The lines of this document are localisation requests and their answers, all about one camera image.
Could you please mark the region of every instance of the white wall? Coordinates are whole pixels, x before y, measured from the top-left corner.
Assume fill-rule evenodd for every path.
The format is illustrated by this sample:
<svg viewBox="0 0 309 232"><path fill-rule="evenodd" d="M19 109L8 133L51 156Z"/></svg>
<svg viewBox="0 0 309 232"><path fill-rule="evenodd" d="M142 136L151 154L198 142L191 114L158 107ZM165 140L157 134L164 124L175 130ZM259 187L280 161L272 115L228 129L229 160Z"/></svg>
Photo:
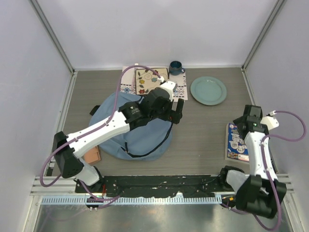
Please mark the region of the white wall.
<svg viewBox="0 0 309 232"><path fill-rule="evenodd" d="M264 113L289 110L309 127L309 1L288 0L248 68L253 93ZM302 127L289 116L278 115L274 133L298 137ZM309 135L299 143L271 139L271 150L280 170L288 173L302 215L309 214Z"/></svg>
<svg viewBox="0 0 309 232"><path fill-rule="evenodd" d="M70 79L27 0L0 3L0 231L19 232Z"/></svg>
<svg viewBox="0 0 309 232"><path fill-rule="evenodd" d="M38 0L75 68L242 65L276 0Z"/></svg>

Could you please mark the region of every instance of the blue cloth bag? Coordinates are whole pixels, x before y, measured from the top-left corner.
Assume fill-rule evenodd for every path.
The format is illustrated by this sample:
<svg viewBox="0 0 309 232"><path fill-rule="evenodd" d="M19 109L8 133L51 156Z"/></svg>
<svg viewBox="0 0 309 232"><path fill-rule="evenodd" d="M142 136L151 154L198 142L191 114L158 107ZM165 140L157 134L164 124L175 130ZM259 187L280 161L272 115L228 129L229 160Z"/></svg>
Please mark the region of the blue cloth bag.
<svg viewBox="0 0 309 232"><path fill-rule="evenodd" d="M140 96L119 92L117 109L126 102L141 100ZM92 116L93 125L112 113L115 93L110 95ZM154 119L146 126L117 135L99 145L105 152L123 160L155 160L163 155L172 140L172 123Z"/></svg>

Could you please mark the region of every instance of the ceramic mug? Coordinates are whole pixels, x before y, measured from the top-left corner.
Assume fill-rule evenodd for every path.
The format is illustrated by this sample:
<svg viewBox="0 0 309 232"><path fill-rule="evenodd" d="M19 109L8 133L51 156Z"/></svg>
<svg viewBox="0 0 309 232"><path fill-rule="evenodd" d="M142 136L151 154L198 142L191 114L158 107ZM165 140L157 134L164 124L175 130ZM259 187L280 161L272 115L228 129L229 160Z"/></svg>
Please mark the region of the ceramic mug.
<svg viewBox="0 0 309 232"><path fill-rule="evenodd" d="M181 73L184 73L185 69L183 68L183 65L179 61L173 61L169 65L169 73L173 76L177 76Z"/></svg>

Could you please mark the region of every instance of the book cover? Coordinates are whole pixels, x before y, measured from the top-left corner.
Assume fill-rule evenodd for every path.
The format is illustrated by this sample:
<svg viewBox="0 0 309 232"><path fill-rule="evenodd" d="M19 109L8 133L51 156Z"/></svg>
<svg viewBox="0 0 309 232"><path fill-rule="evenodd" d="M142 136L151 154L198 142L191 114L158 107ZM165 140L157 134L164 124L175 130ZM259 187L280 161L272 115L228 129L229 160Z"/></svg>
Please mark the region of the book cover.
<svg viewBox="0 0 309 232"><path fill-rule="evenodd" d="M249 163L248 149L233 123L226 126L225 159Z"/></svg>

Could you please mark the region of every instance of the teal plate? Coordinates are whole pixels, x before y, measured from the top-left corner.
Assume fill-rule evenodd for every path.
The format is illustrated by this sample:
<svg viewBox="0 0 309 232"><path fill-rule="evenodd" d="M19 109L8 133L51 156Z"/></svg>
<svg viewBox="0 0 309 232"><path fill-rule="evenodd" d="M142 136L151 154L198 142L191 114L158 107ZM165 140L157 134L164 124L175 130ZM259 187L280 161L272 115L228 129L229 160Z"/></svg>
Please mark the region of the teal plate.
<svg viewBox="0 0 309 232"><path fill-rule="evenodd" d="M191 85L192 96L204 105L217 105L226 99L226 87L217 78L202 76Z"/></svg>

